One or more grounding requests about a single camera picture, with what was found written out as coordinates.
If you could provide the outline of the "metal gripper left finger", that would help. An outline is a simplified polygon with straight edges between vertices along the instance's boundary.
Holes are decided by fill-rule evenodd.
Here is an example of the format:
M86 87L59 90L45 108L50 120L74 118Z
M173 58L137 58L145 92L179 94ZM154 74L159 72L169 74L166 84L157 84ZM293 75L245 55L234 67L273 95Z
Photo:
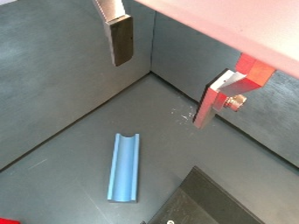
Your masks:
M122 0L93 0L102 17L113 63L117 67L134 56L134 18L127 15Z

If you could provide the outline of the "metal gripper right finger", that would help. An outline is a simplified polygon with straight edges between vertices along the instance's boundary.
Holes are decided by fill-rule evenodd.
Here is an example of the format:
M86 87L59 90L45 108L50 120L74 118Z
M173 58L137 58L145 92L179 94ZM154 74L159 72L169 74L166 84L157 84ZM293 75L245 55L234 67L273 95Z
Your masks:
M268 63L242 53L235 70L226 69L207 85L194 125L202 129L225 108L238 111L248 100L243 94L262 88L276 71Z

